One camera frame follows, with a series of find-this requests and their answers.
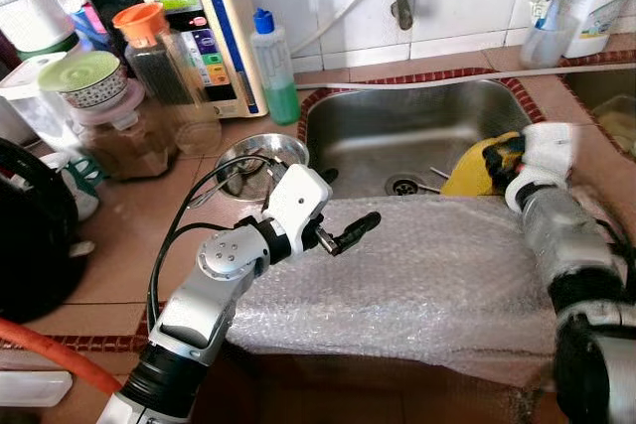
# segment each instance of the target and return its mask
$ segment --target black cable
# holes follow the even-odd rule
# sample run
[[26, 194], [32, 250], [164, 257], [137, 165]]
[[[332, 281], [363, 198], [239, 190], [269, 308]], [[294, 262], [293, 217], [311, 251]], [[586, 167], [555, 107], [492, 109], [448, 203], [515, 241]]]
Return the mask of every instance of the black cable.
[[609, 233], [609, 236], [612, 238], [614, 243], [620, 246], [620, 254], [625, 259], [625, 263], [627, 265], [625, 291], [627, 293], [627, 298], [632, 302], [636, 302], [636, 252], [634, 251], [634, 246], [629, 239], [629, 235], [626, 232], [622, 232], [622, 237], [619, 236], [614, 227], [602, 218], [598, 218], [596, 223], [602, 225], [603, 228], [607, 230], [607, 233]]
[[168, 237], [167, 240], [164, 240], [163, 244], [161, 245], [161, 249], [159, 250], [159, 253], [157, 254], [157, 259], [155, 260], [155, 266], [152, 268], [152, 273], [150, 274], [150, 287], [152, 289], [149, 290], [150, 295], [148, 298], [152, 300], [151, 306], [153, 308], [156, 303], [157, 314], [152, 318], [152, 324], [150, 323], [151, 321], [150, 314], [148, 314], [148, 333], [150, 333], [150, 331], [152, 330], [152, 327], [155, 326], [157, 317], [159, 316], [159, 294], [158, 294], [159, 272], [161, 271], [161, 266], [163, 265], [163, 261], [166, 259], [168, 250], [170, 250], [170, 247], [172, 246], [172, 244], [181, 235], [183, 235], [187, 231], [195, 230], [198, 228], [207, 228], [210, 230], [228, 230], [226, 227], [221, 227], [220, 225], [216, 225], [213, 223], [193, 222], [193, 223], [189, 223], [188, 225], [184, 225], [181, 228], [178, 228], [177, 230], [174, 231], [174, 233], [172, 233]]
[[168, 252], [168, 249], [170, 248], [170, 244], [176, 238], [172, 236], [177, 231], [179, 222], [181, 221], [183, 214], [188, 208], [188, 204], [192, 200], [192, 197], [201, 188], [203, 184], [205, 184], [211, 178], [216, 176], [219, 172], [223, 171], [229, 166], [233, 166], [234, 164], [237, 164], [243, 161], [249, 161], [249, 160], [262, 161], [264, 163], [269, 163], [271, 161], [270, 158], [267, 158], [265, 156], [255, 155], [255, 154], [238, 156], [236, 158], [230, 159], [224, 162], [221, 166], [215, 168], [214, 170], [206, 174], [197, 184], [195, 184], [195, 186], [188, 192], [188, 194], [186, 194], [186, 197], [183, 199], [183, 202], [179, 206], [179, 209], [177, 210], [177, 213], [175, 214], [175, 217], [173, 218], [172, 223], [170, 224], [170, 227], [168, 228], [168, 231], [166, 232], [166, 236], [164, 237], [163, 242], [161, 244], [161, 248], [159, 249], [159, 255], [157, 255], [157, 259], [155, 260], [155, 264], [152, 268], [152, 273], [150, 275], [150, 282], [148, 284], [148, 293], [146, 296], [146, 315], [148, 319], [149, 332], [150, 330], [152, 330], [152, 327], [154, 327], [157, 321], [157, 317], [159, 317], [159, 297], [158, 297], [157, 289], [159, 284], [159, 272], [161, 271], [163, 259], [166, 253]]

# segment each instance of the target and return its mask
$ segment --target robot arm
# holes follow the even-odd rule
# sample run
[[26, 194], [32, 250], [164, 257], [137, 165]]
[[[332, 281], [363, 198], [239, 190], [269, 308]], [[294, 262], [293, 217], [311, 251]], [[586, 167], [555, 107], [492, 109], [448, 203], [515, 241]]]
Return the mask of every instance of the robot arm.
[[237, 300], [269, 265], [296, 258], [318, 243], [336, 255], [380, 222], [371, 212], [333, 237], [321, 226], [331, 188], [305, 166], [274, 170], [280, 181], [264, 219], [249, 217], [206, 240], [196, 266], [172, 294], [139, 364], [113, 394], [98, 424], [188, 422], [197, 389], [232, 324]]
[[556, 311], [558, 404], [574, 424], [634, 423], [636, 297], [629, 296], [596, 220], [565, 189], [575, 149], [570, 126], [529, 128], [524, 170], [506, 200], [522, 213]]

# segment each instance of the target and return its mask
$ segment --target green liquid bottle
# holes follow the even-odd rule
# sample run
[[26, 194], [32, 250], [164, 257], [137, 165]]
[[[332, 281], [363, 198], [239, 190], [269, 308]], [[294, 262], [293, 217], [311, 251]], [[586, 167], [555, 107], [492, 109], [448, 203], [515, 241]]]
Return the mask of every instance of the green liquid bottle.
[[254, 24], [256, 32], [251, 34], [251, 47], [271, 119], [280, 125], [295, 123], [300, 118], [300, 105], [285, 30], [274, 27], [273, 15], [262, 9], [254, 14]]

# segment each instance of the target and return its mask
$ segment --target black kettle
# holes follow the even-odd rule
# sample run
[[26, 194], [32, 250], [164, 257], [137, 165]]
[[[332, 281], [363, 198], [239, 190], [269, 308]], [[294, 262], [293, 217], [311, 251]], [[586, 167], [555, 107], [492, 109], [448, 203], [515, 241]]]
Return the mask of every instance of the black kettle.
[[[30, 185], [9, 181], [14, 174]], [[69, 257], [78, 209], [62, 177], [0, 138], [0, 317], [23, 323], [49, 313], [76, 288], [85, 259]]]

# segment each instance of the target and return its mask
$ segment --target plastic cup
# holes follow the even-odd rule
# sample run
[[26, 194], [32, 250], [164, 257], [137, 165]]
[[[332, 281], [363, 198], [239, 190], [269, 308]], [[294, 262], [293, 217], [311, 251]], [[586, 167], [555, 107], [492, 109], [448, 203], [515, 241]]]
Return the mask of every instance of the plastic cup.
[[531, 27], [521, 48], [521, 64], [531, 70], [556, 67], [572, 40], [576, 20], [558, 16], [549, 28]]

